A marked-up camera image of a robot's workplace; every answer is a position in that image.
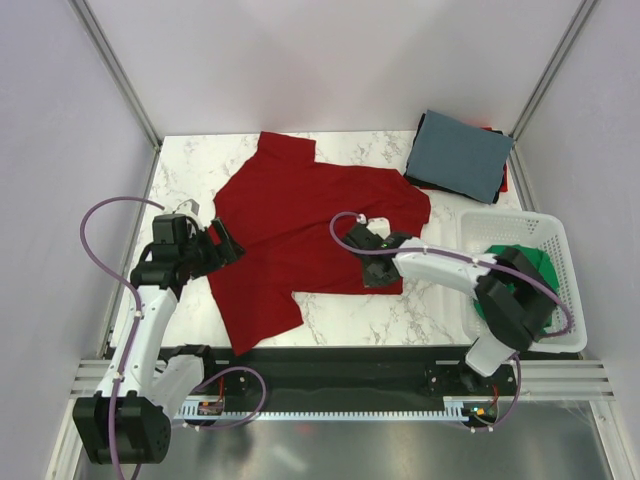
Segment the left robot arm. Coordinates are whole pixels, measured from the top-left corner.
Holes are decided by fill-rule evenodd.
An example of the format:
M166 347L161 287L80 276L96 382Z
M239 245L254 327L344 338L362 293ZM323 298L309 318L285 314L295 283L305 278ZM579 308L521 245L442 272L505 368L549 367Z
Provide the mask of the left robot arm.
M123 340L93 395L77 399L73 420L94 464L158 464L167 455L171 422L186 397L208 393L219 369L205 360L203 345L180 348L162 373L161 343L186 285L236 261L245 253L223 221L203 227L192 214L158 215L147 244L125 285L134 295Z

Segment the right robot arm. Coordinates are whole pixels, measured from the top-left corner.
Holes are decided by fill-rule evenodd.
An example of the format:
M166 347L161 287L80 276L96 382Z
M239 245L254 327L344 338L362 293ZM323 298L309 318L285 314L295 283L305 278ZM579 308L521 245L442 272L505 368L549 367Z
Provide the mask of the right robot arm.
M457 371L460 386L469 393L483 392L501 364L529 350L556 308L555 290L514 247L473 258L402 232L383 238L360 223L341 241L362 262L366 287L421 279L461 292L479 305L486 331Z

